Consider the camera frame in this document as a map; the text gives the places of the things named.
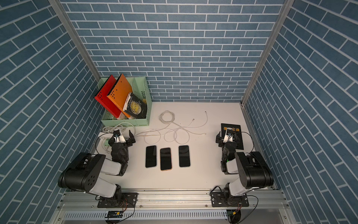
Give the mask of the phone with light blue case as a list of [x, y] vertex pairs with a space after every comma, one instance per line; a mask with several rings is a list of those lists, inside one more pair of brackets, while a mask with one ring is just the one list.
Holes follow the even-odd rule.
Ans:
[[147, 146], [145, 154], [145, 167], [153, 168], [157, 166], [157, 147]]

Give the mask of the black phone dark case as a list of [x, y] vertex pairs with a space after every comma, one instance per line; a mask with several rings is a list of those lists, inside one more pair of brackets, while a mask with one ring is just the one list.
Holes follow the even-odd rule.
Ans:
[[190, 167], [190, 152], [188, 145], [179, 146], [179, 166], [181, 168]]

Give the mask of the phone with pink case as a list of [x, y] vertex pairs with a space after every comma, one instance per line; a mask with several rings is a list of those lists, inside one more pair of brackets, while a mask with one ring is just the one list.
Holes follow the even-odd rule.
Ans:
[[169, 147], [160, 150], [160, 169], [161, 171], [172, 169], [171, 149]]

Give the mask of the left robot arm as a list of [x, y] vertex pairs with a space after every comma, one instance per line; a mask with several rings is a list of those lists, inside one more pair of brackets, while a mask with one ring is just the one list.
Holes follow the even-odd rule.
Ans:
[[128, 168], [128, 147], [135, 142], [132, 132], [129, 132], [129, 138], [126, 139], [120, 130], [115, 130], [109, 139], [109, 145], [112, 148], [111, 159], [106, 158], [104, 154], [80, 153], [61, 173], [58, 186], [90, 193], [99, 196], [100, 199], [121, 202], [121, 187], [99, 176], [100, 174], [123, 176]]

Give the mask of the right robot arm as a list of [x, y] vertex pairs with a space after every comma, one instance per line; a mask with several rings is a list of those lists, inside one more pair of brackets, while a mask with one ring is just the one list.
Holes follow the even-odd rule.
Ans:
[[250, 191], [273, 186], [273, 174], [260, 152], [236, 151], [239, 142], [237, 132], [227, 129], [225, 134], [218, 133], [215, 142], [222, 149], [222, 172], [239, 176], [226, 184], [226, 199], [242, 197]]

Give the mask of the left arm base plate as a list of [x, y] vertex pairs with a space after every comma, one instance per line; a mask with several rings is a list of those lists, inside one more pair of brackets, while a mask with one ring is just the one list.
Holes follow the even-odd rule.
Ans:
[[138, 193], [127, 192], [122, 194], [115, 194], [111, 198], [100, 197], [98, 201], [98, 208], [135, 208], [137, 203]]

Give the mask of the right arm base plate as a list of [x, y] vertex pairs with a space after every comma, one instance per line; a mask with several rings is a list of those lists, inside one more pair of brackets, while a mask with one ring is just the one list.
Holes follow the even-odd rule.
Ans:
[[232, 197], [225, 196], [224, 193], [214, 191], [210, 193], [212, 207], [249, 207], [246, 196]]

